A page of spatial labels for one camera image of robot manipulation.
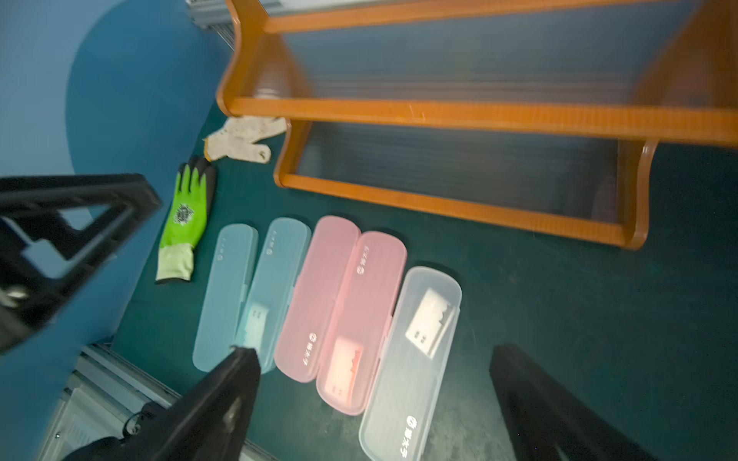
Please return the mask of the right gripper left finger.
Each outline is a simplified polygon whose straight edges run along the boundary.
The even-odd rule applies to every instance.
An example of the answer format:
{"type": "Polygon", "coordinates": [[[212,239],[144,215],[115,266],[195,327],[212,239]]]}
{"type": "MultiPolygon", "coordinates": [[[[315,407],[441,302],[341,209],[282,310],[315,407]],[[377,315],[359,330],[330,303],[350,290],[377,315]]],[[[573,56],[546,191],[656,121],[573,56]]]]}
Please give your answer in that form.
{"type": "Polygon", "coordinates": [[[238,460],[256,402],[261,365],[234,348],[207,376],[136,435],[105,437],[67,460],[238,460]]]}

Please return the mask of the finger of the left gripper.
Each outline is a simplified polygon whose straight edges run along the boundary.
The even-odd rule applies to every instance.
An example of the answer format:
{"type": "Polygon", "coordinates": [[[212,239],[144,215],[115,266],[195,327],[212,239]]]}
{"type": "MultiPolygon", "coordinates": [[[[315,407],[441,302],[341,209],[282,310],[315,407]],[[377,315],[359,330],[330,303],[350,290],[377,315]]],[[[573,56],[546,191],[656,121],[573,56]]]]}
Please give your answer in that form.
{"type": "Polygon", "coordinates": [[[43,330],[160,206],[140,174],[2,179],[2,352],[43,330]]]}

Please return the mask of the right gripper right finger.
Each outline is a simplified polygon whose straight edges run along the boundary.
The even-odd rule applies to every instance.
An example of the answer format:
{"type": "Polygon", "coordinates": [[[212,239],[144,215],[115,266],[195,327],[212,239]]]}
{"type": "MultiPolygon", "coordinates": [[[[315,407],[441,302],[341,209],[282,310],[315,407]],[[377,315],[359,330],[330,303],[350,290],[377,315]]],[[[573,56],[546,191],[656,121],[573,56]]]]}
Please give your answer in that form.
{"type": "Polygon", "coordinates": [[[489,366],[517,460],[653,460],[513,344],[489,366]]]}

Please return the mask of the pink pencil case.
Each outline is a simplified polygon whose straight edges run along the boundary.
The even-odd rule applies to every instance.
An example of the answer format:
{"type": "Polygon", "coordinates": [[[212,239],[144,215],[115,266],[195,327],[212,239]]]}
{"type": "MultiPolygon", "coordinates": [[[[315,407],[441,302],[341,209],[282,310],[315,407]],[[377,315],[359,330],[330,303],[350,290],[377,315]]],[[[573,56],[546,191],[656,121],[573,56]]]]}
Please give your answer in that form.
{"type": "Polygon", "coordinates": [[[279,370],[297,382],[315,380],[339,288],[361,232],[352,221],[334,215],[316,224],[295,284],[276,347],[279,370]]]}
{"type": "Polygon", "coordinates": [[[403,242],[383,232],[365,232],[351,253],[316,381],[321,399],[341,413],[357,416],[367,406],[406,262],[403,242]]]}

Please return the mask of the left blue pencil case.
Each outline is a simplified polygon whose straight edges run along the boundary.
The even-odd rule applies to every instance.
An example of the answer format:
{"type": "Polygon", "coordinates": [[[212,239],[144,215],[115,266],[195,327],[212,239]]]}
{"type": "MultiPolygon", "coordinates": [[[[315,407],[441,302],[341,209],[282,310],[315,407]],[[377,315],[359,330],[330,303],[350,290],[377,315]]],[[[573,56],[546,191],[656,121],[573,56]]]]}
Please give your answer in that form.
{"type": "Polygon", "coordinates": [[[259,233],[246,224],[230,224],[217,236],[192,353],[202,372],[211,372],[231,351],[258,243],[259,233]]]}

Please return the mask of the blue pencil case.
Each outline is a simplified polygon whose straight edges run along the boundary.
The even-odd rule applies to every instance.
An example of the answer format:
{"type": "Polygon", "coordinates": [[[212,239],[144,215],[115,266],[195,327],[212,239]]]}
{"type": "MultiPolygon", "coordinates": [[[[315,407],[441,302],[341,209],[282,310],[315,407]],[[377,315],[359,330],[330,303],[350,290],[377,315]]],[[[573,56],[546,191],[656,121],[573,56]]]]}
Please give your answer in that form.
{"type": "Polygon", "coordinates": [[[270,224],[259,252],[234,341],[256,352],[264,375],[276,367],[277,342],[309,242],[311,229],[306,224],[280,217],[270,224]]]}
{"type": "Polygon", "coordinates": [[[258,243],[259,233],[246,224],[230,224],[217,236],[192,353],[202,372],[211,372],[231,351],[258,243]]]}

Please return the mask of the right blue pencil case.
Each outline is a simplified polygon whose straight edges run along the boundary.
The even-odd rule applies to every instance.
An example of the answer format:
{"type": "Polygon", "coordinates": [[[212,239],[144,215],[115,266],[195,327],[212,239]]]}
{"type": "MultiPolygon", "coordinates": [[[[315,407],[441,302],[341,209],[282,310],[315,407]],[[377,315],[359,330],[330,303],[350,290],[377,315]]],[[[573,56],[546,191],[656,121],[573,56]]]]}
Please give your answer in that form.
{"type": "Polygon", "coordinates": [[[280,217],[270,224],[259,252],[234,341],[256,352],[264,375],[276,367],[277,342],[309,242],[311,229],[306,224],[280,217]]]}

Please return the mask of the orange three-tier shelf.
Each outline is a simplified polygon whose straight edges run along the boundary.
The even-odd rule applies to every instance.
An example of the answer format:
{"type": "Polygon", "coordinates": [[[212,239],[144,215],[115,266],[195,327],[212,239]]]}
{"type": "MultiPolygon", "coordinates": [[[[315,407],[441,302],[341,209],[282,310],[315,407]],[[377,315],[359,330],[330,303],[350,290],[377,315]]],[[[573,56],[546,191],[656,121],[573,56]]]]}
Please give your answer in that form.
{"type": "Polygon", "coordinates": [[[300,73],[282,42],[285,34],[574,7],[572,1],[418,1],[271,17],[257,1],[231,1],[227,8],[234,25],[234,55],[219,86],[218,105],[230,116],[286,119],[288,135],[274,172],[277,186],[636,250],[649,232],[650,173],[657,145],[737,144],[737,5],[733,1],[705,3],[648,74],[636,102],[627,106],[261,99],[253,94],[268,56],[286,66],[288,82],[300,83],[300,73]],[[302,176],[298,164],[315,122],[615,139],[620,220],[610,224],[302,176]]]}

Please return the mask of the green black work glove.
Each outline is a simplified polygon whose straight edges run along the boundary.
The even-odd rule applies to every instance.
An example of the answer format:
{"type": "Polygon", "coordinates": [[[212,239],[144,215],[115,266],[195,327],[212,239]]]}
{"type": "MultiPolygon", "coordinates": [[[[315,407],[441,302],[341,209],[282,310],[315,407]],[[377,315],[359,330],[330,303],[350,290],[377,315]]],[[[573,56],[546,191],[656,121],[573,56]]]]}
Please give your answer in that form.
{"type": "Polygon", "coordinates": [[[207,227],[216,184],[217,169],[207,158],[194,156],[180,166],[161,235],[157,284],[191,280],[194,250],[207,227]]]}

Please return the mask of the white cotton work glove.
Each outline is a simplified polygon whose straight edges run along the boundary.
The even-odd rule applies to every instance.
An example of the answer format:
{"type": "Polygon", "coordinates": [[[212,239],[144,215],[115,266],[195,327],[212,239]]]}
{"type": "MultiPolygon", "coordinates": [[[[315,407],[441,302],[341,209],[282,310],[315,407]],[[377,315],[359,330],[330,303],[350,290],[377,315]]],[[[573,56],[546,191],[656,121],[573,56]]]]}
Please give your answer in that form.
{"type": "Polygon", "coordinates": [[[228,158],[267,164],[272,152],[261,142],[280,136],[287,129],[288,123],[282,117],[229,117],[220,130],[205,138],[205,158],[208,161],[228,158]]]}

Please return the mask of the aluminium front rail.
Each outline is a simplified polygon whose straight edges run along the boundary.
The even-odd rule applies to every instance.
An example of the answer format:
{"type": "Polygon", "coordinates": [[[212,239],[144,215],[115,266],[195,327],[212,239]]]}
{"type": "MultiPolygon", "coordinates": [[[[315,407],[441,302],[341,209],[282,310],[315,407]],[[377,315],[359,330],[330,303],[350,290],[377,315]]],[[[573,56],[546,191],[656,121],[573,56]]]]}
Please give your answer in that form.
{"type": "MultiPolygon", "coordinates": [[[[99,439],[136,435],[184,395],[108,347],[86,347],[61,394],[38,459],[67,460],[69,453],[99,439]]],[[[238,460],[271,457],[246,436],[238,460]]]]}

